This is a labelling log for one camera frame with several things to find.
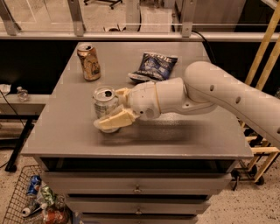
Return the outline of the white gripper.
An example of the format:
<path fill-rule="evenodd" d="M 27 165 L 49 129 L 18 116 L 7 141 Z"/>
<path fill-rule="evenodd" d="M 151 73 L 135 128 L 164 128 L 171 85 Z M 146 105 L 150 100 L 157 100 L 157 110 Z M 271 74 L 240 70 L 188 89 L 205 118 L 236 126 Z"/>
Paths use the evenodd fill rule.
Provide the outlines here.
<path fill-rule="evenodd" d="M 94 126 L 97 129 L 112 130 L 130 126 L 138 116 L 141 120 L 159 118 L 160 109 L 154 82 L 137 84 L 131 90 L 127 87 L 119 88 L 115 93 L 119 103 L 123 105 L 128 103 L 130 108 L 123 108 L 115 115 L 104 116 L 95 120 Z"/>

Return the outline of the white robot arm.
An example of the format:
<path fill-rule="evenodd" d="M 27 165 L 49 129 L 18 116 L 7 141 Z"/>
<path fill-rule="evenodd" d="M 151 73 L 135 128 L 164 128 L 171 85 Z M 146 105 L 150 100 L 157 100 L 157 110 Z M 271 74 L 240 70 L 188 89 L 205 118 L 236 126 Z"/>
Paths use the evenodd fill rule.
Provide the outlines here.
<path fill-rule="evenodd" d="M 105 87 L 94 91 L 98 102 L 116 102 L 94 121 L 102 131 L 130 126 L 137 118 L 156 119 L 166 113 L 205 114 L 220 106 L 280 147 L 280 100 L 206 61 L 190 64 L 181 78 L 117 89 L 110 97 L 107 91 Z"/>

